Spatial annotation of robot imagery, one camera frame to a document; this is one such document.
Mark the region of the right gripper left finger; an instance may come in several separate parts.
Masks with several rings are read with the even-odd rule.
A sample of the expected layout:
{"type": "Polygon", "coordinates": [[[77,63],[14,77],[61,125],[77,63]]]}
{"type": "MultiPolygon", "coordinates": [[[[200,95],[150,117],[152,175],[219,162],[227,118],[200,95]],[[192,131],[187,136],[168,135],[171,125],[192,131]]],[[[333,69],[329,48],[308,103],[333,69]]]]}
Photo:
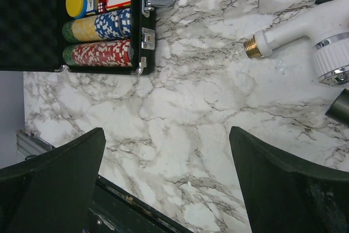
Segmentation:
{"type": "Polygon", "coordinates": [[[1,169],[1,232],[82,232],[106,145],[102,128],[1,169]]]}

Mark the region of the yellow round dealer chip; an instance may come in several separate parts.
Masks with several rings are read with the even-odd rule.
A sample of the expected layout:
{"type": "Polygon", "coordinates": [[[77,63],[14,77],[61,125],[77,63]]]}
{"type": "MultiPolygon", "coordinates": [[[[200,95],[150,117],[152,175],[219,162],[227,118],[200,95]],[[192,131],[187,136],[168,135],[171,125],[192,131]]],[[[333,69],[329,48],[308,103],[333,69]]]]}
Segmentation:
{"type": "Polygon", "coordinates": [[[83,0],[65,0],[65,7],[68,15],[74,19],[78,19],[82,10],[83,0]]]}

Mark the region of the black poker chip case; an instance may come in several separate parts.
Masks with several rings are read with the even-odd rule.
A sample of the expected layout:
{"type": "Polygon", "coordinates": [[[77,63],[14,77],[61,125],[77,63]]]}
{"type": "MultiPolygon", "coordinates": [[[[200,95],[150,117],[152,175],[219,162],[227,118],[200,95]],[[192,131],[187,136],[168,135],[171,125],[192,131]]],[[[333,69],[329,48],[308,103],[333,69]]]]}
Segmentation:
{"type": "Polygon", "coordinates": [[[1,0],[1,70],[149,75],[155,10],[174,2],[131,0],[129,7],[74,19],[65,0],[1,0]]]}

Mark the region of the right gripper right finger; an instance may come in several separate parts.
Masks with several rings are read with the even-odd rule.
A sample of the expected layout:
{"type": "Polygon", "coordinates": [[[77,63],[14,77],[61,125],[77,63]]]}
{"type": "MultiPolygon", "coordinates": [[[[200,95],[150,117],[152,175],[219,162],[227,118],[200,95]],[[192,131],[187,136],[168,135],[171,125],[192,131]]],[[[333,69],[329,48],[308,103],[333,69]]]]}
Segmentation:
{"type": "Polygon", "coordinates": [[[274,147],[240,127],[230,145],[252,232],[348,232],[348,172],[274,147]]]}

